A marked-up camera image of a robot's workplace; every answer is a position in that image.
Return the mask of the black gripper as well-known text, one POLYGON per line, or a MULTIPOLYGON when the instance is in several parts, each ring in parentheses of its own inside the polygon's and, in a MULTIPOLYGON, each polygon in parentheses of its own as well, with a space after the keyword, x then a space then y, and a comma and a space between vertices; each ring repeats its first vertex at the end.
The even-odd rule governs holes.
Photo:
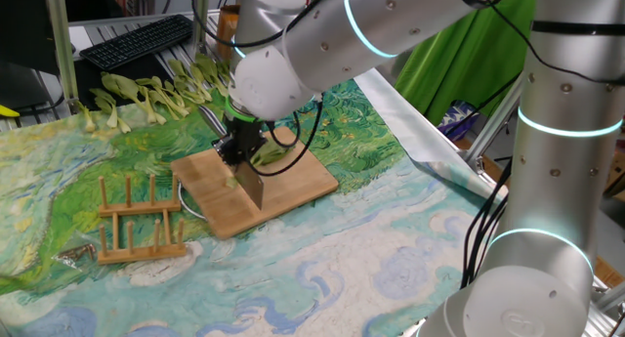
POLYGON ((230 135, 213 142, 213 148, 228 166, 249 161, 252 165, 264 165, 268 143, 262 131, 262 122, 234 119, 229 123, 230 135))

